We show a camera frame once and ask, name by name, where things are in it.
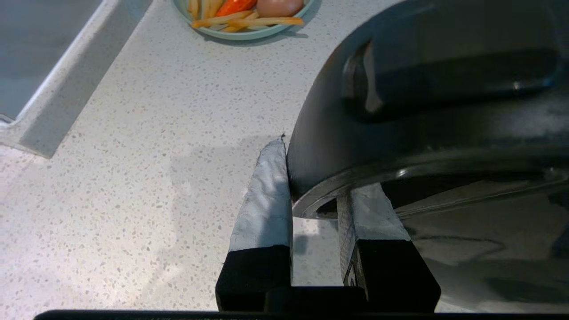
sink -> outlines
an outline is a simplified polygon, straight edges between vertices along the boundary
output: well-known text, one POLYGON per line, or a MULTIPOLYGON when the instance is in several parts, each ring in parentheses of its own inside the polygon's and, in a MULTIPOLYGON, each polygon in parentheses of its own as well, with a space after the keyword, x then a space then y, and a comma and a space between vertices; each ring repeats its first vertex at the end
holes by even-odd
POLYGON ((152 0, 1 0, 0 143, 51 158, 152 0))

french fry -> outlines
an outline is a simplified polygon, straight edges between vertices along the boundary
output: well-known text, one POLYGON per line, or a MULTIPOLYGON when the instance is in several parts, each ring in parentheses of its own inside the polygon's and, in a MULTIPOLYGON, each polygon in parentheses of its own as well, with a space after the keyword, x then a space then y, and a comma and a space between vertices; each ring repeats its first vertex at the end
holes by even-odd
POLYGON ((199 0, 189 0, 188 12, 192 14, 193 20, 198 20, 200 16, 199 0))
POLYGON ((223 0, 210 0, 209 3, 209 15, 208 18, 213 18, 217 14, 217 11, 223 5, 223 0))
POLYGON ((304 21, 300 18, 259 18, 253 20, 231 19, 227 22, 230 27, 251 27, 251 26, 269 26, 271 24, 290 24, 303 25, 304 21))
POLYGON ((201 0, 201 18, 208 19, 209 17, 209 5, 210 0, 201 0))
MULTIPOLYGON (((252 20, 252 19, 257 19, 259 18, 259 14, 255 11, 253 13, 251 13, 250 15, 246 16, 244 19, 245 20, 252 20)), ((243 29, 243 27, 227 27, 225 29, 220 30, 221 32, 237 32, 239 30, 243 29)))
POLYGON ((209 18, 209 19, 196 20, 192 23, 192 28, 211 27, 211 26, 215 26, 216 24, 226 24, 227 21, 229 21, 229 20, 243 19, 244 17, 250 15, 251 13, 253 13, 253 12, 250 10, 246 10, 246 11, 241 11, 241 12, 237 12, 234 14, 226 15, 223 17, 215 17, 215 18, 209 18))

brown egg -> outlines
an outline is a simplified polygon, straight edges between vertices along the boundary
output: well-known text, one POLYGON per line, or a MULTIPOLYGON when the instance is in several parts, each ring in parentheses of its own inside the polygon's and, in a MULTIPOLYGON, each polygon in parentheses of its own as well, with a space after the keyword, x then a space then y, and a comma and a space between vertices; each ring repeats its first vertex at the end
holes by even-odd
POLYGON ((292 17, 304 6, 304 0, 257 0, 257 12, 263 18, 292 17))

speckled countertop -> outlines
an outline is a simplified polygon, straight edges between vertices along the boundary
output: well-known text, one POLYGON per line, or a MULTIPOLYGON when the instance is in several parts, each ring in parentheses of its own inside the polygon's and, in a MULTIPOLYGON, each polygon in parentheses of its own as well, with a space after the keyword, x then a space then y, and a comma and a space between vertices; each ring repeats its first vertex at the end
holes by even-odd
MULTIPOLYGON (((296 34, 229 44, 155 0, 52 159, 0 147, 0 318, 216 310, 258 152, 292 132, 339 42, 396 1, 323 0, 296 34)), ((294 283, 339 284, 334 225, 294 230, 294 283)))

plate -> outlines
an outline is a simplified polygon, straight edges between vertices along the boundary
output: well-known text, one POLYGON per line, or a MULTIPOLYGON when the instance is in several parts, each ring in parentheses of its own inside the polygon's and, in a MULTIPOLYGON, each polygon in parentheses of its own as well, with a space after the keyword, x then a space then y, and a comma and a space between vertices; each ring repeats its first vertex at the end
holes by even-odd
MULTIPOLYGON (((308 9, 312 6, 314 1, 315 0, 304 0, 304 7, 294 16, 298 17, 298 18, 302 17, 306 13, 306 11, 308 11, 308 9)), ((190 16, 189 12, 187 11, 188 2, 189 2, 189 0, 172 0, 172 3, 176 7, 176 11, 188 23, 191 24, 193 22, 193 19, 190 16)), ((220 39, 225 39, 225 40, 243 41, 243 40, 253 40, 253 39, 265 38, 267 36, 271 36, 271 35, 274 35, 276 33, 279 33, 288 27, 291 27, 291 26, 285 26, 282 24, 278 24, 278 25, 272 26, 272 27, 256 27, 255 30, 243 31, 243 32, 221 32, 221 31, 217 31, 217 30, 213 30, 213 29, 205 28, 205 27, 198 28, 196 30, 198 30, 199 32, 201 32, 203 34, 207 34, 207 35, 215 37, 215 38, 220 38, 220 39)))

